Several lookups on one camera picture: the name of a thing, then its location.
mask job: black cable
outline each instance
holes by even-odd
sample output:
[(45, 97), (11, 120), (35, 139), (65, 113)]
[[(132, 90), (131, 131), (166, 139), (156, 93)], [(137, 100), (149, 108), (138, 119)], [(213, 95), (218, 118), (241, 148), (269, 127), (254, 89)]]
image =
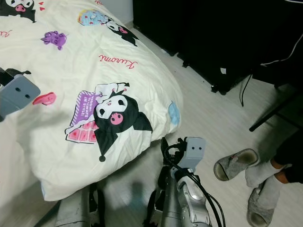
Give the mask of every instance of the black cable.
[[(182, 169), (180, 166), (178, 166), (177, 164), (173, 163), (168, 157), (167, 157), (167, 153), (168, 153), (168, 150), (171, 149), (171, 148), (178, 148), (178, 145), (171, 145), (171, 146), (168, 146), (165, 151), (163, 152), (163, 156), (164, 158), (166, 159), (166, 161), (168, 161), (169, 164), (171, 164), (173, 167), (175, 167), (177, 170), (181, 171), (183, 174), (185, 174), (186, 176), (188, 176), (193, 182), (195, 182), (195, 184), (200, 188), (200, 190), (203, 192), (204, 196), (206, 197), (207, 201), (209, 202), (211, 208), (213, 209), (214, 211), (214, 216), (216, 218), (216, 221), (218, 223), (218, 227), (222, 227), (222, 223), (221, 223), (221, 220), (220, 220), (220, 217), (219, 217), (219, 214), (218, 214), (218, 211), (216, 209), (216, 207), (214, 206), (214, 203), (210, 197), (210, 194), (208, 194), (208, 192), (204, 189), (204, 187), (200, 184), (200, 182), (194, 178), (189, 172), (185, 171), (184, 169)], [(223, 214), (223, 210), (220, 206), (220, 204), (218, 203), (217, 200), (214, 200), (220, 211), (221, 211), (221, 215), (222, 215), (222, 220), (223, 220), (223, 226), (226, 227), (225, 225), (225, 218), (224, 218), (224, 214)]]
[(219, 210), (220, 210), (220, 212), (221, 212), (221, 216), (222, 216), (223, 226), (226, 227), (226, 224), (225, 224), (225, 217), (224, 217), (224, 213), (223, 213), (222, 207), (220, 206), (219, 202), (218, 202), (211, 194), (208, 194), (208, 195), (209, 195), (209, 197), (218, 205)]
[(244, 91), (245, 91), (245, 89), (246, 89), (246, 87), (247, 87), (247, 85), (248, 85), (248, 82), (250, 81), (250, 78), (251, 78), (251, 77), (252, 77), (252, 74), (251, 74), (250, 77), (248, 78), (248, 80), (247, 80), (247, 82), (246, 82), (246, 85), (245, 85), (245, 87), (244, 87), (244, 89), (243, 89), (243, 91), (242, 91), (242, 98), (240, 98), (240, 103), (241, 103), (242, 107), (244, 107), (244, 101), (243, 101)]

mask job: black furniture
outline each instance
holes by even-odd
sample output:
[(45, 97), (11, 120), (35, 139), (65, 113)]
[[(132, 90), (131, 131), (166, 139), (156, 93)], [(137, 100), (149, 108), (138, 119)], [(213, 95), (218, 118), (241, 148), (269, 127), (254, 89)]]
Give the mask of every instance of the black furniture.
[(134, 27), (171, 56), (178, 52), (182, 39), (182, 2), (163, 0), (133, 0)]
[(255, 122), (250, 127), (250, 131), (254, 131), (255, 129), (257, 129), (260, 125), (262, 125), (264, 122), (266, 122), (273, 115), (279, 116), (284, 121), (292, 124), (293, 126), (297, 127), (298, 129), (303, 129), (302, 126), (298, 125), (296, 122), (290, 120), (289, 118), (287, 118), (284, 115), (279, 113), (280, 110), (282, 110), (284, 107), (286, 107), (288, 104), (290, 104), (292, 101), (294, 101), (299, 95), (302, 95), (302, 94), (303, 94), (303, 90), (296, 90), (290, 97), (288, 97), (286, 100), (284, 100), (279, 106), (277, 106), (275, 109), (273, 109), (268, 114), (266, 114), (264, 117), (262, 117), (257, 122)]
[(289, 55), (303, 4), (285, 0), (133, 0), (134, 25), (169, 54), (178, 52), (226, 94), (264, 62)]

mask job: gray slipper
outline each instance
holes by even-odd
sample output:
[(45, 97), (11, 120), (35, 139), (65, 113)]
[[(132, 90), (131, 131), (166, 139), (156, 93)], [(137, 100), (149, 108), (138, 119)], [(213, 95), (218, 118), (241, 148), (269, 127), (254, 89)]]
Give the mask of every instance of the gray slipper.
[(247, 209), (247, 221), (253, 227), (267, 227), (269, 226), (275, 209), (266, 210), (260, 208), (257, 205), (257, 199), (259, 198), (259, 192), (261, 191), (263, 184), (260, 184), (259, 188), (255, 188), (248, 200)]
[(214, 165), (214, 174), (218, 180), (228, 181), (258, 161), (259, 155), (256, 151), (250, 148), (244, 149), (217, 161)]

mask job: white wall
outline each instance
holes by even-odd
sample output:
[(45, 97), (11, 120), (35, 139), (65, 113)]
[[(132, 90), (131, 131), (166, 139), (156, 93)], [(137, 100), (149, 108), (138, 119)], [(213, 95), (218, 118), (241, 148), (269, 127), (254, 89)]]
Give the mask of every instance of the white wall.
[(133, 21), (133, 0), (100, 0), (122, 23)]

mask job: sock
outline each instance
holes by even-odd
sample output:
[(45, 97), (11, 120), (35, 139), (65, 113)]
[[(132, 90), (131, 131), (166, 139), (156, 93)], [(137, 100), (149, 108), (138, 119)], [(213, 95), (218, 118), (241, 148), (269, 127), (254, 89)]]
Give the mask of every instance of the sock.
[(257, 188), (270, 176), (279, 173), (281, 169), (274, 168), (270, 161), (260, 163), (256, 166), (249, 167), (245, 170), (245, 179), (248, 187)]
[(283, 183), (279, 182), (274, 175), (268, 178), (259, 193), (257, 206), (267, 210), (274, 209), (278, 203), (282, 185)]

